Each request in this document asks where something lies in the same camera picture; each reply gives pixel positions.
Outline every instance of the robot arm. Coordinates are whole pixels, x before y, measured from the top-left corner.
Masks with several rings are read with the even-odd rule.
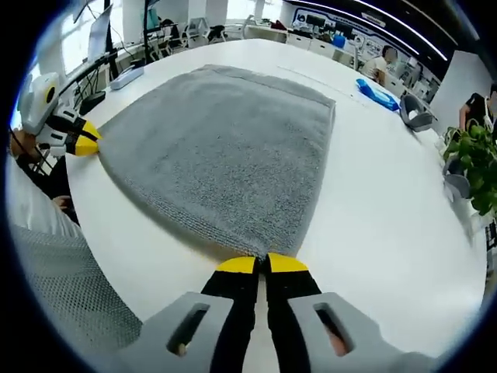
[[[17,106],[23,130],[34,134],[40,144],[50,146],[50,154],[61,157],[66,152],[91,155],[98,151],[102,138],[93,125],[60,100],[59,75],[55,72],[26,81]]]

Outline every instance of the white shirt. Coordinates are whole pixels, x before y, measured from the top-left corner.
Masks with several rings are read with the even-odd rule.
[[[377,71],[387,72],[387,62],[380,56],[376,58],[371,58],[366,64],[364,64],[361,72],[368,78],[375,79],[377,77]]]
[[[82,231],[7,155],[7,215],[14,225],[32,231],[82,237]]]

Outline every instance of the gray mesh cover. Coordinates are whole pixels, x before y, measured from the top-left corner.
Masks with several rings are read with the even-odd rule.
[[[141,321],[112,289],[84,239],[10,228],[43,310],[78,353],[114,352],[139,337]]]
[[[99,156],[169,228],[242,254],[294,255],[318,198],[334,102],[226,66],[177,76],[105,124]]]

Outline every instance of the potted plant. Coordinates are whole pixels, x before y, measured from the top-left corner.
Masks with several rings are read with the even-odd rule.
[[[492,133],[476,124],[469,132],[449,128],[446,135],[447,150],[443,159],[457,158],[456,169],[470,185],[469,197],[473,208],[481,216],[497,211],[497,146]]]

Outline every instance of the window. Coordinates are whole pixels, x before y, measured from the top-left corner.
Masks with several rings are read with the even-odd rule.
[[[40,66],[38,64],[35,64],[34,67],[31,69],[30,74],[33,75],[33,80],[38,78],[40,76]],[[18,102],[19,97],[16,100],[16,105],[13,107],[12,119],[10,120],[10,127],[12,129],[21,128],[21,114],[17,110]]]
[[[226,19],[246,19],[255,11],[255,0],[228,0]]]
[[[265,0],[262,17],[271,19],[273,22],[277,21],[280,19],[282,5],[283,0]]]
[[[123,0],[112,2],[110,13],[110,33],[114,44],[123,43]],[[83,59],[88,55],[90,29],[95,18],[103,11],[103,0],[95,0],[83,10],[76,23],[72,14],[68,15],[62,23],[62,60],[67,75],[71,74]]]

